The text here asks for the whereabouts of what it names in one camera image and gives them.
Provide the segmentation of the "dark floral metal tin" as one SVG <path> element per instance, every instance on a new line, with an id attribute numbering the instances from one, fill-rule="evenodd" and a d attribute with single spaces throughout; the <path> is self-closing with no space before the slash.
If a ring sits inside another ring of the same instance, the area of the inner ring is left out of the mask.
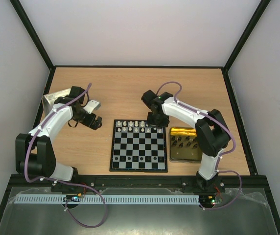
<path id="1" fill-rule="evenodd" d="M 169 158 L 173 162 L 196 162 L 202 159 L 196 130 L 193 128 L 171 127 L 169 130 Z"/>

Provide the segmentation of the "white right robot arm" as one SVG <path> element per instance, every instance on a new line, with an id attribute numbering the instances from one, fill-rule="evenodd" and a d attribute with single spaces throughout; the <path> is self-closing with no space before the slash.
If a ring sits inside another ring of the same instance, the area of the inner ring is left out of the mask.
<path id="1" fill-rule="evenodd" d="M 209 191 L 218 176 L 218 164 L 223 150 L 231 140 L 221 113 L 216 109 L 205 111 L 189 106 L 168 92 L 157 95 L 148 90 L 142 95 L 141 100 L 150 110 L 147 115 L 149 126 L 167 127 L 169 118 L 174 117 L 196 131 L 198 146 L 202 151 L 196 184 L 201 191 Z"/>

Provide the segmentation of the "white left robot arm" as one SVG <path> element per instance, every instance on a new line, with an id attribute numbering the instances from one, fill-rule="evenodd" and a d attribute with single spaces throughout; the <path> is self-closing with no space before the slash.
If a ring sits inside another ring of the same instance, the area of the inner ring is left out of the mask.
<path id="1" fill-rule="evenodd" d="M 71 120 L 92 130 L 102 126 L 102 118 L 94 111 L 100 102 L 89 98 L 89 88 L 73 86 L 65 96 L 57 97 L 45 118 L 27 134 L 18 134 L 15 140 L 15 167 L 26 181 L 50 178 L 70 182 L 77 169 L 56 160 L 52 143 L 62 127 Z"/>

